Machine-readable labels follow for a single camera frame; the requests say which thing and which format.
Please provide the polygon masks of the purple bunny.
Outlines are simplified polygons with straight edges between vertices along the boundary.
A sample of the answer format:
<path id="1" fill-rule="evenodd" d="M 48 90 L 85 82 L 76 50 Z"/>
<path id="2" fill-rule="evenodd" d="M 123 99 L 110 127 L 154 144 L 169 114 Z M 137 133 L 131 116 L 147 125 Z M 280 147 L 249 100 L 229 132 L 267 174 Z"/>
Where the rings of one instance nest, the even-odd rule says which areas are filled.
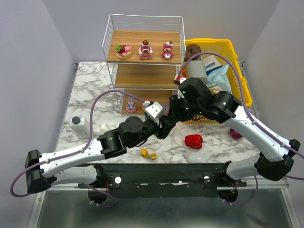
<path id="1" fill-rule="evenodd" d="M 125 109 L 128 113 L 134 113 L 137 110 L 137 105 L 135 104 L 133 97 L 128 96 L 128 102 Z"/>

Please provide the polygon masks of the purple bunny figure toy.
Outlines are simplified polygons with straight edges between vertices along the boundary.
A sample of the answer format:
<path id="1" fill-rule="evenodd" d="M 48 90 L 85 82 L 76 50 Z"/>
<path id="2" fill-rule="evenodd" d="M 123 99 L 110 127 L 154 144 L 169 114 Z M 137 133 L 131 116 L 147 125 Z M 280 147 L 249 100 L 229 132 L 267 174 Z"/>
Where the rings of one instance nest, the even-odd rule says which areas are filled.
<path id="1" fill-rule="evenodd" d="M 163 106 L 164 108 L 164 114 L 167 115 L 169 113 L 169 110 L 170 110 L 170 104 L 167 103 Z"/>

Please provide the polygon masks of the pink bear cake toy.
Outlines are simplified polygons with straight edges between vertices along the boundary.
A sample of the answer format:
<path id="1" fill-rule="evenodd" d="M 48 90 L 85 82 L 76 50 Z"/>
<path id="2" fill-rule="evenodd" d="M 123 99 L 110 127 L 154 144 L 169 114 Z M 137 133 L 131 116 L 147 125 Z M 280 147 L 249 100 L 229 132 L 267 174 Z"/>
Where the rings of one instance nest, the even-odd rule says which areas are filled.
<path id="1" fill-rule="evenodd" d="M 173 42 L 172 41 L 167 41 L 165 44 L 163 44 L 161 57 L 166 60 L 173 58 Z"/>

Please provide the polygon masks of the pink bear strawberry toy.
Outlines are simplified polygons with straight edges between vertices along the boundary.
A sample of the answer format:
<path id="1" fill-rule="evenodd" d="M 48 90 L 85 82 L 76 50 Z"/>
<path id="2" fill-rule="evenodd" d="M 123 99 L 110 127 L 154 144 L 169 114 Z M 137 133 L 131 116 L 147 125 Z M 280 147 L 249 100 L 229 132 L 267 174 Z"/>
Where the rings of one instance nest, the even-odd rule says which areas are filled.
<path id="1" fill-rule="evenodd" d="M 148 40 L 143 40 L 141 45 L 139 46 L 138 53 L 140 56 L 140 60 L 151 60 L 152 59 L 152 48 Z"/>

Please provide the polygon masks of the pink strawberry cake toy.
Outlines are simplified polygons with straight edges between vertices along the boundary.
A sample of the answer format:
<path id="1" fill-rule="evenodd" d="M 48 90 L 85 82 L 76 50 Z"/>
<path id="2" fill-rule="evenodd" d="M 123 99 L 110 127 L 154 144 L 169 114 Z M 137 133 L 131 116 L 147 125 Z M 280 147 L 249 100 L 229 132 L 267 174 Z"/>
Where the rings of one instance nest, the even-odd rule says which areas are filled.
<path id="1" fill-rule="evenodd" d="M 120 60 L 127 60 L 132 56 L 132 47 L 128 44 L 117 45 L 115 51 L 116 57 Z"/>

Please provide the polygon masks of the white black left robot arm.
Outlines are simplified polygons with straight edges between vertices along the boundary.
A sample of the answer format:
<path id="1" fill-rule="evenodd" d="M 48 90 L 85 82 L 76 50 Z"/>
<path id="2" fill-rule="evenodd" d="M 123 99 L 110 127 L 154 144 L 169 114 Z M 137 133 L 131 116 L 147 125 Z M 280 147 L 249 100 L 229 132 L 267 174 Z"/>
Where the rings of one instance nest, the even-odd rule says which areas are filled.
<path id="1" fill-rule="evenodd" d="M 165 139 L 174 126 L 166 117 L 155 123 L 150 118 L 142 121 L 131 116 L 120 123 L 118 128 L 91 140 L 83 149 L 71 148 L 53 153 L 31 150 L 25 162 L 27 193 L 34 194 L 49 189 L 59 180 L 56 174 L 66 169 L 123 155 L 128 148 L 144 143 L 152 135 Z"/>

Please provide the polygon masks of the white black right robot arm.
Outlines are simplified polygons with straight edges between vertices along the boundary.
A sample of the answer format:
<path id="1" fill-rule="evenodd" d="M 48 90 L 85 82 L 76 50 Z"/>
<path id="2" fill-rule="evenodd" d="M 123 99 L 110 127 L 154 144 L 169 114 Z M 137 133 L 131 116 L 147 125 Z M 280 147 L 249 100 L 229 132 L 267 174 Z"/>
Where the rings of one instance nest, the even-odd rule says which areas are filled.
<path id="1" fill-rule="evenodd" d="M 198 78 L 176 76 L 178 93 L 171 97 L 170 112 L 176 122 L 184 122 L 202 115 L 235 130 L 260 151 L 258 155 L 240 161 L 228 162 L 225 175 L 238 180 L 261 175 L 278 181 L 291 171 L 293 156 L 300 143 L 274 133 L 242 105 L 230 92 L 213 94 Z"/>

